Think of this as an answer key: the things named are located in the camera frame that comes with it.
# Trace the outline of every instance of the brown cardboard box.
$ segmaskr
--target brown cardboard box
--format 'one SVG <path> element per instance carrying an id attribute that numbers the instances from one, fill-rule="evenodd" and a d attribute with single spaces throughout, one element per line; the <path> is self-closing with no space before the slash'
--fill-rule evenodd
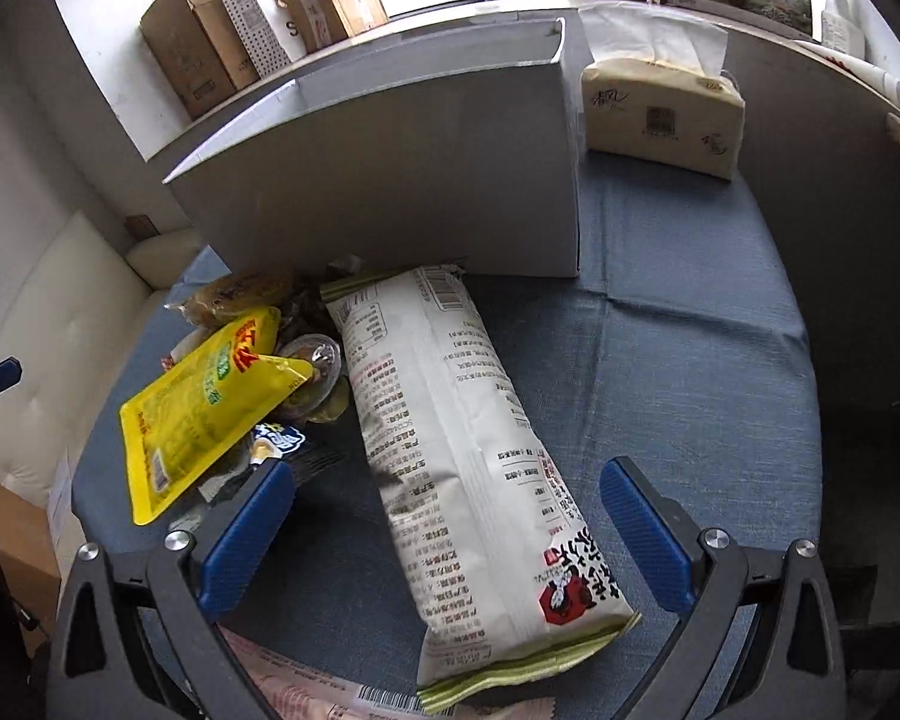
<path id="1" fill-rule="evenodd" d="M 290 11 L 307 53 L 386 23 L 380 0 L 277 0 Z"/>
<path id="2" fill-rule="evenodd" d="M 155 0 L 140 29 L 191 118 L 237 91 L 187 0 Z"/>
<path id="3" fill-rule="evenodd" d="M 60 573 L 50 543 L 47 513 L 0 486 L 0 566 L 10 594 L 51 634 L 56 621 Z M 31 654 L 44 637 L 24 631 Z"/>
<path id="4" fill-rule="evenodd" d="M 260 79 L 222 0 L 188 0 L 237 90 Z"/>

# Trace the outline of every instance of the red logo on yellow bag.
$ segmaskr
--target red logo on yellow bag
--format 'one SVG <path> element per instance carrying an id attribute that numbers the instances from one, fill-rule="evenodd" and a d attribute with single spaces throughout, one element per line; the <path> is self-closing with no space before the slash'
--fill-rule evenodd
<path id="1" fill-rule="evenodd" d="M 240 326 L 233 338 L 233 365 L 241 373 L 260 359 L 260 355 L 253 351 L 256 340 L 257 320 L 249 319 Z"/>

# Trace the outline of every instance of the open box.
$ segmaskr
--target open box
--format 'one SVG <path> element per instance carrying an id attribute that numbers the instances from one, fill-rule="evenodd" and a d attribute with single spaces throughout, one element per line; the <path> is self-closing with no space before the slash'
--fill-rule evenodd
<path id="1" fill-rule="evenodd" d="M 564 39 L 562 19 L 378 39 L 259 100 L 165 182 L 231 269 L 321 274 L 354 254 L 575 276 Z"/>

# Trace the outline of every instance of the tissue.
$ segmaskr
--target tissue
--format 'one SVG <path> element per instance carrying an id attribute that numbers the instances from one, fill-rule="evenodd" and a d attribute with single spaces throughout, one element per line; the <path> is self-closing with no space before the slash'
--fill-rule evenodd
<path id="1" fill-rule="evenodd" d="M 730 178 L 744 100 L 721 76 L 727 33 L 646 6 L 580 10 L 594 62 L 583 70 L 588 148 Z"/>

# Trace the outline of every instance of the yellow tissue package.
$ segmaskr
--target yellow tissue package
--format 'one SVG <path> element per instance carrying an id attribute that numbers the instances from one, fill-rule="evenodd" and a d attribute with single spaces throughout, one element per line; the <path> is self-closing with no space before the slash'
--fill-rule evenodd
<path id="1" fill-rule="evenodd" d="M 280 312 L 257 308 L 207 338 L 120 408 L 133 521 L 159 517 L 313 367 L 271 357 Z"/>
<path id="2" fill-rule="evenodd" d="M 723 77 L 617 57 L 583 70 L 586 144 L 730 178 L 744 137 L 744 100 Z"/>

